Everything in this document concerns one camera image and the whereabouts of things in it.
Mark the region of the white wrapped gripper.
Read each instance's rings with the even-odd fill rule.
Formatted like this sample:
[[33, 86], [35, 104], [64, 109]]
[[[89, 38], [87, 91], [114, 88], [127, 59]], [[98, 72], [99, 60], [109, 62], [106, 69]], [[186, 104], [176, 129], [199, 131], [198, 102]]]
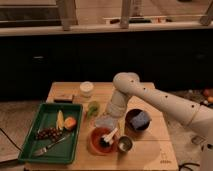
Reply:
[[106, 113], [112, 117], [123, 117], [131, 96], [117, 89], [113, 91], [111, 100], [107, 103]]

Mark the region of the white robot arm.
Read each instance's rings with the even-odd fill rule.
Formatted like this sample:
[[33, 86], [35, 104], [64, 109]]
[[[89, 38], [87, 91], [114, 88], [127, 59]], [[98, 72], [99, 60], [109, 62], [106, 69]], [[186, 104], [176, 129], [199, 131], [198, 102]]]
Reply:
[[112, 118], [121, 118], [132, 96], [144, 100], [206, 140], [200, 171], [213, 171], [213, 109], [158, 89], [150, 89], [132, 72], [117, 73], [113, 78], [113, 85], [115, 89], [106, 107], [107, 114]]

